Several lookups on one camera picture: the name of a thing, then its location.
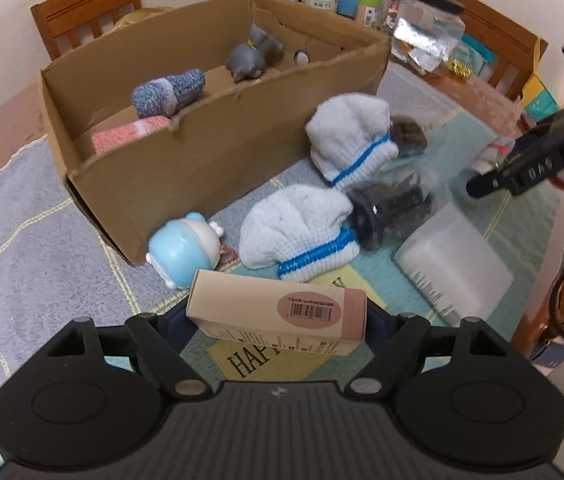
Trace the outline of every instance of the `screw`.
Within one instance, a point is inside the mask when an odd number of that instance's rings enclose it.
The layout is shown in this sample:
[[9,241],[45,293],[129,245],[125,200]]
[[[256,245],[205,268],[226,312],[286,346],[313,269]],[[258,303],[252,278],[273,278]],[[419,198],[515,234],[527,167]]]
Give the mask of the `screw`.
[[206,391],[206,387],[206,383],[197,379],[185,379],[175,385],[175,391],[180,395],[196,397],[202,395]]
[[373,395],[382,390],[382,383],[372,377],[358,377],[352,380],[349,386],[360,395]]

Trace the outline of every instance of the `gray toy cat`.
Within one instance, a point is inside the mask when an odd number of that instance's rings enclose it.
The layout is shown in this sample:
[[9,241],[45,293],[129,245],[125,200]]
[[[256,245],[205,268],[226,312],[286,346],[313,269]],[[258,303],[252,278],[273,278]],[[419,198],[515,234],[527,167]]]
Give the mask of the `gray toy cat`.
[[255,24],[251,24],[249,42],[236,46],[224,64],[233,76],[233,81],[239,83],[242,79],[257,79],[267,68],[266,57],[272,52],[281,52],[284,45],[269,36]]

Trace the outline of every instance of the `cardboard box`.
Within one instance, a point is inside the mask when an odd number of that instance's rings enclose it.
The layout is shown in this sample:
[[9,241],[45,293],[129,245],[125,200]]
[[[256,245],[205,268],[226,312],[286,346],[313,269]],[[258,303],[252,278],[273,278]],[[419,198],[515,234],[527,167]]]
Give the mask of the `cardboard box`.
[[349,355],[364,340],[366,293],[198,270],[187,317],[217,339]]
[[[251,22],[284,42],[257,81],[233,84],[226,56]],[[304,51],[310,63],[295,66]],[[375,93],[387,38],[284,0],[211,0],[166,12],[66,53],[38,80],[57,170],[102,237],[132,264],[149,237],[189,211],[211,216],[308,155],[304,131],[336,94]],[[90,133],[136,119],[132,89],[199,68],[204,98],[170,128],[94,155]]]

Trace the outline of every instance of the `blue and white plastic toy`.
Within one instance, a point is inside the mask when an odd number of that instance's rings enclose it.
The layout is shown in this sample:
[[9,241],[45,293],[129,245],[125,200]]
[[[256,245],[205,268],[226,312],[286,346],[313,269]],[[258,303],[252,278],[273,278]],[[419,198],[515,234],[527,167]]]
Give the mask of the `blue and white plastic toy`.
[[189,288],[199,269],[213,270],[220,261],[223,229],[191,212],[170,220],[149,240],[146,261],[164,278],[168,288]]

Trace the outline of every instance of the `black plastic base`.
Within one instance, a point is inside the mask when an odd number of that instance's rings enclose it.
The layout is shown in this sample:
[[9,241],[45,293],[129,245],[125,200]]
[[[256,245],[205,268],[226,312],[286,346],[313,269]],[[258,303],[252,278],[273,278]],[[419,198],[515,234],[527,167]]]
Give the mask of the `black plastic base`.
[[[375,357],[343,392],[215,393],[177,353],[195,330],[183,304],[124,327],[73,320],[0,388],[0,480],[564,478],[550,465],[564,398],[486,323],[431,327],[372,302],[367,319]],[[420,373],[440,355],[449,364]]]

